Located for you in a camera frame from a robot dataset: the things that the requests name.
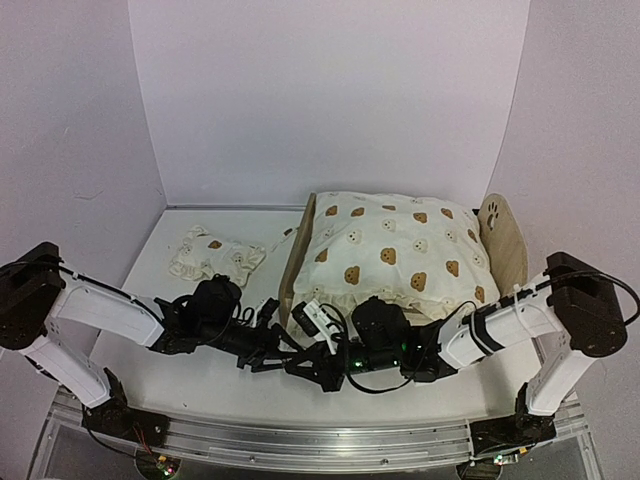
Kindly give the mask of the wooden pet bed frame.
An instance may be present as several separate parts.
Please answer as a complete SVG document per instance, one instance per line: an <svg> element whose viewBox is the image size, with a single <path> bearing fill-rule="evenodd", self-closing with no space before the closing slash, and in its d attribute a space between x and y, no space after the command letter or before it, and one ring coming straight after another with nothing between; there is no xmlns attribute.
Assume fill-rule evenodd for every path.
<svg viewBox="0 0 640 480"><path fill-rule="evenodd" d="M293 286L311 241L316 203L317 194L312 192L279 285L279 314L282 324L287 323L293 308ZM528 252L524 236L508 201L500 194L488 194L475 213L479 221L480 240L489 256L491 274L500 294L509 295L516 284L523 286L528 282Z"/></svg>

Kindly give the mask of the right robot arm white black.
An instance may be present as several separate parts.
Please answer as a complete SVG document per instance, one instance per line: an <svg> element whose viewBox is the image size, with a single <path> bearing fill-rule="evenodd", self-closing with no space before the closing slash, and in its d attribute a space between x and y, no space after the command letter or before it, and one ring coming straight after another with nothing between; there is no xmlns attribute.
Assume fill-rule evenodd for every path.
<svg viewBox="0 0 640 480"><path fill-rule="evenodd" d="M470 423L470 460L514 456L556 436L554 417L565 397L599 358L618 352L637 314L623 316L617 291L638 294L625 282L565 253L499 300L465 301L448 316L413 326L404 310L372 297L351 317L329 304L302 302L292 315L314 342L297 348L288 374L337 392L344 382L374 395L355 375L397 368L404 382L433 383L509 347L546 335L555 338L536 375L518 390L513 413Z"/></svg>

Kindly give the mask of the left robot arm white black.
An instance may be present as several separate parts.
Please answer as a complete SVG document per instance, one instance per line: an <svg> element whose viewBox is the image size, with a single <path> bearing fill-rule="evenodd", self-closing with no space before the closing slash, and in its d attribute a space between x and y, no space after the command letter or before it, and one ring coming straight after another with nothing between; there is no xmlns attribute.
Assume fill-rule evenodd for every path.
<svg viewBox="0 0 640 480"><path fill-rule="evenodd" d="M43 242L1 268L1 346L69 390L83 407L88 432L161 447L168 416L132 407L111 370L66 343L62 321L110 332L165 356L209 347L235 356L238 368L253 373L282 369L301 347L272 323L278 301L243 308L241 296L228 277L215 275L173 301L136 297L70 270L58 246Z"/></svg>

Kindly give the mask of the bear print cushion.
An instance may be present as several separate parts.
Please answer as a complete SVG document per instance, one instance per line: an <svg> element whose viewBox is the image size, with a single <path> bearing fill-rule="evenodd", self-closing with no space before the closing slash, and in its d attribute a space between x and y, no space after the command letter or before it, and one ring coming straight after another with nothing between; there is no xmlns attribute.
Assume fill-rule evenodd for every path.
<svg viewBox="0 0 640 480"><path fill-rule="evenodd" d="M349 317L375 296L425 324L500 296L478 217L452 201L322 192L311 195L303 217L302 262L281 316L298 341L304 333L291 311L301 302L327 303Z"/></svg>

